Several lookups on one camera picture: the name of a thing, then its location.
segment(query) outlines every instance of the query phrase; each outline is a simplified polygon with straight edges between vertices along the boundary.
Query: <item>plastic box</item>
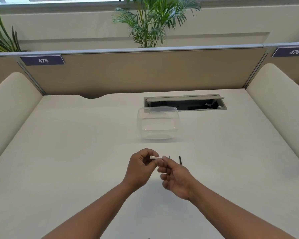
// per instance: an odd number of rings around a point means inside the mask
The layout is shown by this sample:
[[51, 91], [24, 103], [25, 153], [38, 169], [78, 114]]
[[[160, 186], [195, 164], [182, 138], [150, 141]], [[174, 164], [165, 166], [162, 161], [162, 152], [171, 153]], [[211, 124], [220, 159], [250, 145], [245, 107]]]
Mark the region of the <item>plastic box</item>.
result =
[[142, 107], [137, 113], [137, 128], [145, 139], [175, 138], [179, 123], [178, 111], [172, 106]]

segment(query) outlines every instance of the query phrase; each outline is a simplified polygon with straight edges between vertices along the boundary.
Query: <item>forearm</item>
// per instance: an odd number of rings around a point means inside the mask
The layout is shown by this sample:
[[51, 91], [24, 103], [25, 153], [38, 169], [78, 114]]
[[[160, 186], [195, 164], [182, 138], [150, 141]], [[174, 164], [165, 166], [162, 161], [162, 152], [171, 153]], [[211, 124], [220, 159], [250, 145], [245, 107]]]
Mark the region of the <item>forearm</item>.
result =
[[43, 239], [100, 238], [132, 192], [132, 189], [124, 183], [117, 185], [44, 236]]
[[197, 180], [190, 188], [190, 201], [226, 239], [294, 238], [224, 197]]

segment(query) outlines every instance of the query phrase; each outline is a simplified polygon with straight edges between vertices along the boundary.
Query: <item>cubicle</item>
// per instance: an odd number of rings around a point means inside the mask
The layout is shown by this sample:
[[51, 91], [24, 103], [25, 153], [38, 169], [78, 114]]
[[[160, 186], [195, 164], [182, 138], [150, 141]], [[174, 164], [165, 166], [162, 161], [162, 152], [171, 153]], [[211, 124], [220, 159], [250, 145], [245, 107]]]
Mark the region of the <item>cubicle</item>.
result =
[[[0, 237], [42, 237], [150, 147], [299, 238], [299, 53], [272, 57], [290, 47], [299, 43], [0, 54]], [[64, 64], [27, 65], [51, 56]], [[140, 138], [145, 97], [216, 94], [227, 109], [179, 111], [177, 138]], [[154, 172], [103, 235], [142, 237], [221, 235]]]

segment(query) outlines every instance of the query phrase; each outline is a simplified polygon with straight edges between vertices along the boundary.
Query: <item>hand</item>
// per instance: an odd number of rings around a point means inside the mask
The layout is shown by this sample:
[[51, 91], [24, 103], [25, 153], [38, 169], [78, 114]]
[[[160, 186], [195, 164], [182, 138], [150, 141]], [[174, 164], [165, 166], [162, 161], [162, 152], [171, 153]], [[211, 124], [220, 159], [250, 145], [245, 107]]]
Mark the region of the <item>hand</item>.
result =
[[146, 184], [157, 167], [159, 160], [161, 161], [161, 159], [150, 159], [151, 155], [159, 157], [157, 152], [148, 148], [144, 148], [131, 156], [122, 183], [129, 186], [132, 192]]
[[158, 172], [161, 174], [163, 187], [172, 191], [178, 197], [189, 200], [191, 185], [196, 181], [187, 168], [174, 160], [163, 156], [158, 162]]

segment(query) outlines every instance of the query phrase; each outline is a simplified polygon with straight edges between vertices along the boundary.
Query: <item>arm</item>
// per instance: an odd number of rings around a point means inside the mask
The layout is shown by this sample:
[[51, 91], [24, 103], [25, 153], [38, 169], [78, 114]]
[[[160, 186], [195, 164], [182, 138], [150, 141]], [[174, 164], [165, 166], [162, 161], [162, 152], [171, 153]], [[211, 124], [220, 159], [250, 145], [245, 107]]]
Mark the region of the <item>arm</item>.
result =
[[59, 225], [42, 239], [100, 238], [126, 199], [146, 184], [155, 170], [159, 160], [151, 160], [150, 155], [159, 157], [157, 152], [147, 148], [133, 154], [126, 175], [119, 185]]
[[189, 200], [226, 239], [294, 239], [291, 235], [231, 203], [197, 181], [182, 165], [158, 161], [163, 187]]

